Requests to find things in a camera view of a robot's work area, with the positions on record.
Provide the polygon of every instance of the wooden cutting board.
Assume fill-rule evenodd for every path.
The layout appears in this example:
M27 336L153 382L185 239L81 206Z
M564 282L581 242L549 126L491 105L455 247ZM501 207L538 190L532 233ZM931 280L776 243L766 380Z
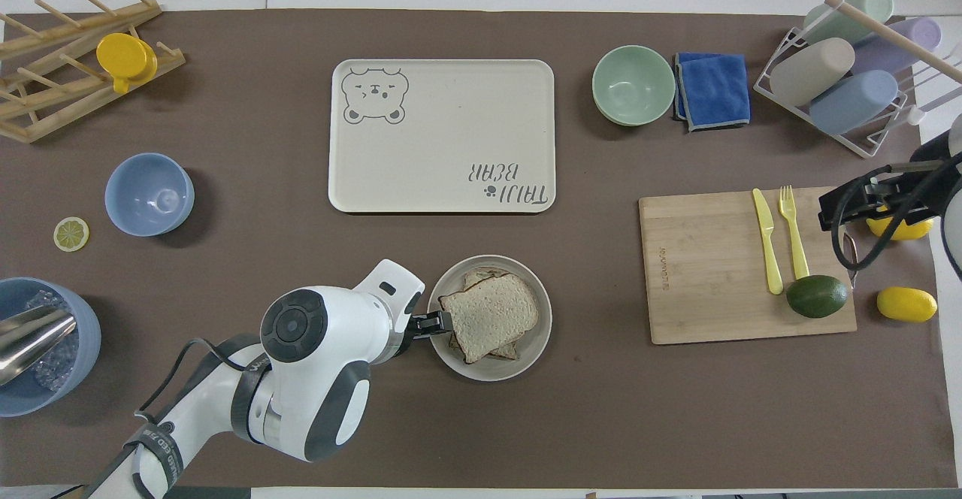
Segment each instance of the wooden cutting board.
M851 289L831 233L818 226L818 197L831 189L794 190L798 231L809 273L838 277ZM779 215L779 190L762 193L776 222L772 243L787 288L794 281L788 224ZM767 291L752 192L649 197L638 205L656 345L855 331L851 296L841 310L809 319L791 310L784 293Z

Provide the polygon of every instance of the green bowl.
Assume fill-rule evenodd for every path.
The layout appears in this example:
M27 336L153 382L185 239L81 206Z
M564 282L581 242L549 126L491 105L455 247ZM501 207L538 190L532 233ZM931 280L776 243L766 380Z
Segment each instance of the green bowl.
M643 126L669 109L674 73L648 47L617 47L601 58L591 77L594 104L620 126Z

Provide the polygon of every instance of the yellow fork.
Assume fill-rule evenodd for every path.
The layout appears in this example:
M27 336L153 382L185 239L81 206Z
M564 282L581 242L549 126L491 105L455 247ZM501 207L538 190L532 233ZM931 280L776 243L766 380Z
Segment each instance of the yellow fork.
M798 234L796 221L796 207L794 207L794 193L791 185L783 185L779 191L779 213L788 221L788 233L791 238L791 269L796 280L808 276L808 262L805 260L805 249L801 246L801 235Z

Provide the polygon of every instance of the round white plate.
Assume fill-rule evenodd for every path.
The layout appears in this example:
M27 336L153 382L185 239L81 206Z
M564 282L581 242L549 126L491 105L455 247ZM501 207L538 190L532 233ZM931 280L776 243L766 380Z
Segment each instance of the round white plate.
M452 294L464 289L464 274L475 268L500 268L508 273L515 274L531 287L531 292L535 295L538 304L538 324L531 330L526 331L525 335L516 342L518 344L518 356L516 361L505 361L500 358L481 358L480 361L472 364L464 363L460 349L453 349L448 346L451 341L451 334L440 334L431 336L431 344L434 345L437 355L443 359L447 367L467 377L468 379L484 380L484 382L494 382L495 380L511 379L515 375L525 371L544 352L547 346L547 338L551 334L551 301L547 298L547 291L543 284L531 270L528 270L522 263L507 256L481 255L472 256L470 259L452 266L437 281L434 290L431 291L431 300L427 304L428 312L440 310L440 303L437 298Z

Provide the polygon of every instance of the yellow knife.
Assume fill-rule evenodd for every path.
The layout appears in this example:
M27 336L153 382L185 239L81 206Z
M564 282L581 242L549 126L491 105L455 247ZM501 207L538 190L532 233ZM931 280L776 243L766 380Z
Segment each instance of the yellow knife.
M765 201L762 192L752 189L755 199L755 213L758 214L758 227L762 231L762 247L765 249L765 277L769 281L769 292L781 294L785 286L781 283L779 263L776 261L776 251L772 248L772 232L776 229L776 222L772 218L772 211Z

